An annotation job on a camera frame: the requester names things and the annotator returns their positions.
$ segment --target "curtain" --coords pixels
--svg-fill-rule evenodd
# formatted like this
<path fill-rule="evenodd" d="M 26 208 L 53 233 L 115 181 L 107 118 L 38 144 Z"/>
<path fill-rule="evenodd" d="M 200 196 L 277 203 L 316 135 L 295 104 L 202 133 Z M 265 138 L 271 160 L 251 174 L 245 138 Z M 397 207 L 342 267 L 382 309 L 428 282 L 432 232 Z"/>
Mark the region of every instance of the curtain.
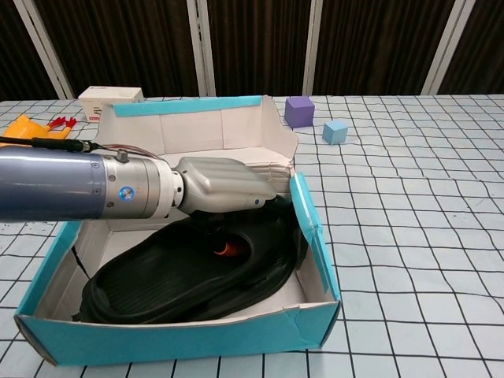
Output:
<path fill-rule="evenodd" d="M 90 85 L 198 95 L 185 0 L 35 0 L 76 96 Z"/>
<path fill-rule="evenodd" d="M 476 2 L 439 93 L 504 93 L 504 0 Z"/>
<path fill-rule="evenodd" d="M 454 0 L 324 2 L 313 93 L 418 95 Z"/>
<path fill-rule="evenodd" d="M 12 0 L 0 1 L 0 101 L 57 98 Z"/>
<path fill-rule="evenodd" d="M 208 0 L 217 95 L 300 95 L 310 0 Z"/>

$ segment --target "purple cube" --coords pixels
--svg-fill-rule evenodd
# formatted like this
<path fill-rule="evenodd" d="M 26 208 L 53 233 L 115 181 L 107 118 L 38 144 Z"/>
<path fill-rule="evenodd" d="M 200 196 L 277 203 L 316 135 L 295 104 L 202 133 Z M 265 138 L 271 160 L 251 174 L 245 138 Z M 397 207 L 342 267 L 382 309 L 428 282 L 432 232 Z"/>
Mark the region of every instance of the purple cube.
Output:
<path fill-rule="evenodd" d="M 315 105 L 306 96 L 290 97 L 285 102 L 285 120 L 291 128 L 313 126 Z"/>

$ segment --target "wire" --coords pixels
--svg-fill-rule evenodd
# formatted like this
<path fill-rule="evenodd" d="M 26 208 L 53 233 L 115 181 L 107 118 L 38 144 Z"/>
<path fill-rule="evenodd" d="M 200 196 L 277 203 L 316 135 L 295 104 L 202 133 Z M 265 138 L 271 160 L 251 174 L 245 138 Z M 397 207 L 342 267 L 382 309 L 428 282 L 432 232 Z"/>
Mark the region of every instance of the wire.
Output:
<path fill-rule="evenodd" d="M 124 150 L 130 154 L 147 156 L 148 158 L 153 158 L 153 159 L 161 159 L 156 154 L 153 154 L 150 151 L 144 150 L 143 148 L 140 148 L 137 146 L 131 146 L 129 144 L 104 144 L 104 145 L 102 145 L 102 147 L 104 148 L 104 150 L 109 150 L 109 151 Z"/>
<path fill-rule="evenodd" d="M 0 136 L 0 143 L 8 143 L 8 144 L 19 144 L 21 146 L 31 146 L 31 139 L 22 139 L 22 138 L 10 138 L 8 136 Z"/>
<path fill-rule="evenodd" d="M 129 154 L 145 156 L 153 159 L 161 159 L 156 154 L 153 154 L 150 151 L 144 150 L 143 148 L 137 146 L 131 146 L 129 144 L 100 145 L 97 143 L 93 143 L 91 141 L 78 140 L 78 139 L 49 139 L 49 138 L 22 139 L 22 138 L 10 138 L 7 136 L 0 136 L 0 143 L 17 144 L 19 146 L 49 148 L 51 150 L 66 150 L 72 152 L 91 152 L 94 150 L 108 150 L 112 152 L 117 152 L 118 150 L 124 150 Z"/>

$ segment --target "metal cylinder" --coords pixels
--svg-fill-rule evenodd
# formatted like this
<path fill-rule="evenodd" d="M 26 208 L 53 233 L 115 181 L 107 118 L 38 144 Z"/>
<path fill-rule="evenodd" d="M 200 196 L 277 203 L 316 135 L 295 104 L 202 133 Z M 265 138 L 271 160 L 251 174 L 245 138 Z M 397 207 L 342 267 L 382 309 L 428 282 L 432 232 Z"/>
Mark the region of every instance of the metal cylinder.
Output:
<path fill-rule="evenodd" d="M 158 167 L 148 159 L 104 156 L 107 175 L 103 218 L 149 218 L 159 204 Z M 166 172 L 171 169 L 166 164 Z"/>
<path fill-rule="evenodd" d="M 96 219 L 106 199 L 106 169 L 97 154 L 0 148 L 0 221 Z"/>

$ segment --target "grid tablecloth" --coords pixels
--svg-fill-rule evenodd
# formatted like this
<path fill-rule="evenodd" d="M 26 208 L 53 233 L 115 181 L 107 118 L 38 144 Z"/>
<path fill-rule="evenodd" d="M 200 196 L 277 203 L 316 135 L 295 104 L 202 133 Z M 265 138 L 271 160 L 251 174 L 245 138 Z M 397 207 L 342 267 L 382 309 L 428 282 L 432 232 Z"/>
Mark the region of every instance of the grid tablecloth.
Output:
<path fill-rule="evenodd" d="M 54 368 L 13 313 L 61 225 L 0 224 L 0 377 L 503 377 L 504 95 L 311 99 L 295 166 L 343 297 L 321 350 Z M 74 116 L 76 138 L 98 130 L 77 101 L 24 101 L 0 102 L 0 134 L 20 113 Z M 343 145 L 321 138 L 331 119 L 349 125 Z"/>

